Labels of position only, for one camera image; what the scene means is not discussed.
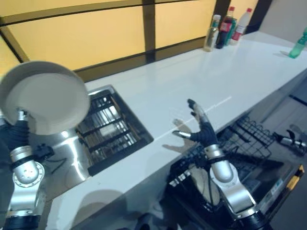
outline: kitchen counter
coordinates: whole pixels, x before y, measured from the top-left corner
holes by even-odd
[[[151,190],[140,196],[154,200],[164,188],[167,166],[186,148],[171,134],[174,119],[195,132],[187,99],[198,102],[216,131],[307,69],[307,52],[297,59],[284,53],[293,43],[255,32],[238,46],[206,53],[196,49],[146,66],[86,83],[89,91],[111,84],[153,136],[154,141],[53,200],[48,230],[67,230],[144,181]],[[158,177],[151,178],[164,169]],[[127,211],[142,209],[127,198]]]

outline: cable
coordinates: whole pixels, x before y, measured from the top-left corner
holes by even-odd
[[[62,158],[60,160],[46,160],[50,163],[56,163],[56,162],[61,162],[54,170],[51,171],[51,174],[55,173],[56,170],[58,170],[66,161],[67,161],[67,158]]]
[[[209,173],[208,173],[208,188],[209,188],[210,203],[212,205],[212,210],[214,212],[214,203],[213,203],[212,188],[211,188],[211,178],[210,178]]]

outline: dishwasher rack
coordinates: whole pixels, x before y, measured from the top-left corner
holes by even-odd
[[[100,172],[153,140],[122,98],[112,91],[113,88],[91,95],[89,112],[76,127],[92,161],[90,174]]]

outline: bottle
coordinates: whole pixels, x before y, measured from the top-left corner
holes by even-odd
[[[251,13],[252,9],[248,8],[246,10],[246,12],[242,15],[242,17],[240,18],[238,25],[236,26],[236,30],[234,35],[232,35],[231,39],[230,39],[230,44],[231,45],[236,45],[241,37],[241,35],[245,32],[245,29],[249,23],[250,20],[250,13]]]
[[[216,43],[217,49],[223,48],[223,46],[225,44],[227,34],[228,34],[228,32],[230,31],[230,28],[231,28],[234,10],[235,10],[234,6],[229,7],[227,15],[223,19],[223,22],[220,26],[220,34],[219,34],[219,37],[218,37],[218,41]]]
[[[225,46],[229,45],[230,39],[235,32],[235,28],[236,28],[236,18],[232,18],[231,28],[225,40]]]
[[[289,53],[289,57],[297,58],[297,56],[301,54],[306,43],[307,43],[307,27],[305,28],[303,32],[303,36],[297,41],[296,45],[293,47],[293,49]]]
[[[208,30],[205,43],[203,46],[203,49],[207,52],[211,52],[214,48],[217,36],[219,34],[219,23],[220,23],[221,16],[218,14],[215,14],[212,18],[212,24],[211,27]]]

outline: white bowl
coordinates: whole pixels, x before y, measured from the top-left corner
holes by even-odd
[[[30,132],[50,135],[70,129],[90,106],[84,82],[69,69],[46,61],[22,63],[7,72],[0,84],[0,109],[14,125],[17,107],[30,113]]]

